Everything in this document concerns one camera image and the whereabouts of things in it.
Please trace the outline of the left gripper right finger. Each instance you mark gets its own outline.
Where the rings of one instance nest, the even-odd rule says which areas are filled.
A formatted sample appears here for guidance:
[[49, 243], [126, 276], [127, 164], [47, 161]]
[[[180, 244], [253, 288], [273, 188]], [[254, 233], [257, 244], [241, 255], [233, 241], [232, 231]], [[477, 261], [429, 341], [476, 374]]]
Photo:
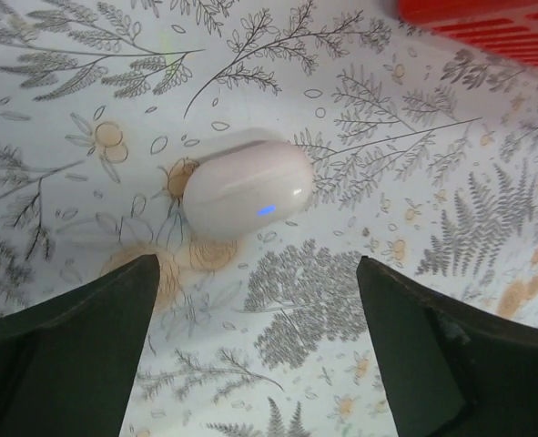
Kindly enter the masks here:
[[369, 257], [357, 279], [400, 436], [538, 436], [538, 329]]

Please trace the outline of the white earbud charging case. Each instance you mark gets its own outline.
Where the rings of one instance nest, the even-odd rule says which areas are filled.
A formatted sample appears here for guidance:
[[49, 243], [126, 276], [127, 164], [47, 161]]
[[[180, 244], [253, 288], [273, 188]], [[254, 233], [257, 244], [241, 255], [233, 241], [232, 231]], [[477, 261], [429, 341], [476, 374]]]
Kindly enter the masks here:
[[310, 200], [310, 158], [275, 132], [254, 127], [222, 134], [198, 152], [182, 198], [197, 239], [241, 239], [301, 212]]

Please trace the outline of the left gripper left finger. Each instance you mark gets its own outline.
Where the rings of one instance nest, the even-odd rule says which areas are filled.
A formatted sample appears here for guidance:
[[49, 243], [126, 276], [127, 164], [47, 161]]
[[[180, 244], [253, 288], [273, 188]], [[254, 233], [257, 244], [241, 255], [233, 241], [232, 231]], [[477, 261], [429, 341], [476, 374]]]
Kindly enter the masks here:
[[140, 256], [0, 318], [0, 436], [117, 436], [160, 279]]

